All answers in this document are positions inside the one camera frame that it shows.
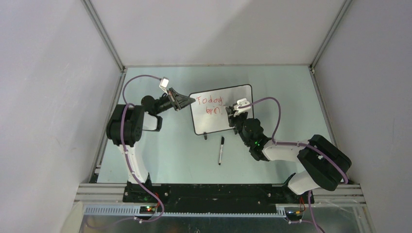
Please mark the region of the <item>white board black frame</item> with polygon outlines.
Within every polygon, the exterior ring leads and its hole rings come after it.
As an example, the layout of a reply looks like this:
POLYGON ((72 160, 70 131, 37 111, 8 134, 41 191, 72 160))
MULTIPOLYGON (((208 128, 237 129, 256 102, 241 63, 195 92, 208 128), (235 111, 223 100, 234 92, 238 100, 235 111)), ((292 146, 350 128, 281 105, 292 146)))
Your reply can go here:
POLYGON ((243 98, 253 100, 250 84, 194 92, 189 97, 195 99, 190 105, 194 132, 201 136, 231 130, 226 107, 243 98))

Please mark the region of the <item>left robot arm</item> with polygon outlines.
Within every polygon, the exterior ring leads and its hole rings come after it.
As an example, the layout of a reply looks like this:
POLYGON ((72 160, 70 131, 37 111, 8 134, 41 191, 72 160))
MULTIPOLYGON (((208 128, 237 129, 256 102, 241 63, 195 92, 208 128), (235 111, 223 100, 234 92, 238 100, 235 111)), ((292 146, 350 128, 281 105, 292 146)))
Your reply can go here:
POLYGON ((106 136, 122 153, 128 170, 128 182, 140 183, 135 189, 135 196, 141 202, 150 201, 154 195, 153 188, 145 184, 150 180, 150 175, 141 152, 137 150, 142 133, 161 130, 163 118, 160 113, 169 109, 179 111, 194 102, 194 98, 169 88, 158 99, 149 95, 143 97, 140 105, 116 105, 106 126, 106 136))

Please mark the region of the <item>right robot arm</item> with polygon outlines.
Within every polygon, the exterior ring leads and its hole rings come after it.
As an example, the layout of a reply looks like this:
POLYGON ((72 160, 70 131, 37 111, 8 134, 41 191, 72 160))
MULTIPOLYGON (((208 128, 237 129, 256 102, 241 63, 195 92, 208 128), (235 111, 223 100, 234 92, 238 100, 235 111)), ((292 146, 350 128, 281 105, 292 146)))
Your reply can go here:
POLYGON ((346 182, 351 160, 321 135, 315 134, 304 142, 275 141, 264 134, 260 121, 233 106, 226 108, 229 126, 248 147, 256 161, 287 161, 301 164, 302 172, 292 174, 284 183, 282 195, 289 203, 297 202, 302 194, 322 188, 334 191, 346 182))

